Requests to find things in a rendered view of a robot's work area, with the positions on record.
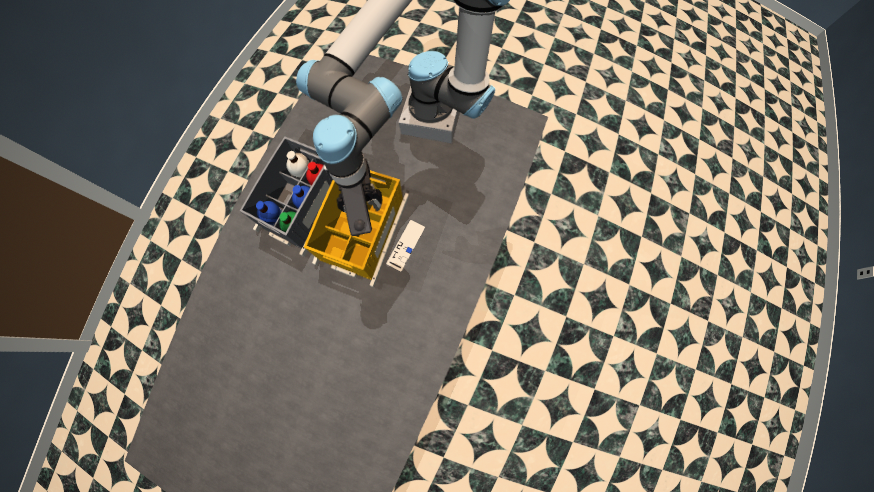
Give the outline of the blue bottle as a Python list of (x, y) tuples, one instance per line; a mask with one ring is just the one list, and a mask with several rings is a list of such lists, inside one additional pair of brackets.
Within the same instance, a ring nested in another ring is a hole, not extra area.
[[(265, 205), (266, 204), (266, 205)], [(272, 201), (259, 201), (256, 204), (258, 219), (274, 226), (282, 209)]]
[(308, 186), (296, 185), (293, 187), (292, 201), (293, 201), (293, 204), (297, 207), (297, 209), (300, 207), (300, 205), (303, 202), (304, 198), (306, 197), (306, 194), (309, 191), (309, 189), (310, 189), (310, 187), (308, 187)]

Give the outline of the green bottle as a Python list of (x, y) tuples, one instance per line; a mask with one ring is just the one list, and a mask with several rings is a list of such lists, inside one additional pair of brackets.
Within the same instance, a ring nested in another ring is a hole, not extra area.
[[(280, 228), (286, 233), (290, 223), (292, 222), (296, 212), (283, 212), (280, 214)], [(283, 223), (284, 222), (284, 223)]]

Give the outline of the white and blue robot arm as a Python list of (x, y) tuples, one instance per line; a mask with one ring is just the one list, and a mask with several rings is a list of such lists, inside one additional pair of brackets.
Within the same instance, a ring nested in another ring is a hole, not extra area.
[[(436, 51), (409, 63), (408, 106), (415, 119), (437, 123), (453, 109), (470, 118), (483, 113), (496, 91), (486, 71), (495, 11), (509, 1), (454, 0), (459, 7), (455, 67)], [(300, 92), (340, 113), (321, 120), (313, 132), (316, 152), (337, 184), (362, 179), (363, 148), (402, 103), (390, 80), (376, 77), (366, 84), (352, 76), (411, 2), (368, 0), (322, 59), (307, 61), (297, 73)], [(341, 187), (341, 193), (351, 236), (371, 233), (363, 182)]]

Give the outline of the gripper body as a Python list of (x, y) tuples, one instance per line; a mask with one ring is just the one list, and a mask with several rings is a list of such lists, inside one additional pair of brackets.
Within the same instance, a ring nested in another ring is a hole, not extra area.
[[(359, 180), (359, 181), (358, 181), (357, 183), (355, 183), (355, 184), (347, 185), (347, 186), (345, 186), (345, 185), (340, 185), (340, 184), (337, 184), (337, 183), (336, 183), (336, 184), (338, 185), (339, 191), (341, 191), (341, 187), (342, 187), (342, 188), (353, 188), (353, 187), (358, 186), (361, 182), (363, 182), (363, 187), (364, 187), (364, 191), (365, 191), (365, 195), (366, 195), (366, 202), (367, 202), (367, 201), (370, 201), (370, 200), (372, 200), (372, 199), (374, 198), (374, 195), (372, 194), (374, 191), (373, 191), (373, 187), (370, 185), (370, 183), (371, 183), (371, 182), (370, 182), (371, 174), (370, 174), (370, 168), (369, 168), (369, 165), (368, 165), (367, 159), (365, 159), (365, 161), (366, 161), (366, 171), (365, 171), (366, 176), (365, 176), (365, 174), (364, 174), (364, 176), (362, 177), (361, 180)], [(369, 170), (367, 170), (367, 166), (368, 166), (368, 169), (369, 169)], [(370, 177), (369, 177), (369, 175), (370, 175)], [(364, 178), (364, 177), (365, 177), (365, 178)], [(363, 178), (364, 178), (364, 180), (363, 180)], [(342, 194), (341, 194), (341, 193), (339, 194), (339, 199), (342, 199)], [(343, 199), (342, 199), (342, 203), (344, 204)]]

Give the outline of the cream paper strip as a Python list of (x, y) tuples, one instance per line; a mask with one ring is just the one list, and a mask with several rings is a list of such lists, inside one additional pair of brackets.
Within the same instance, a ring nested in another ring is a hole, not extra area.
[(423, 230), (424, 226), (410, 220), (387, 265), (402, 271)]

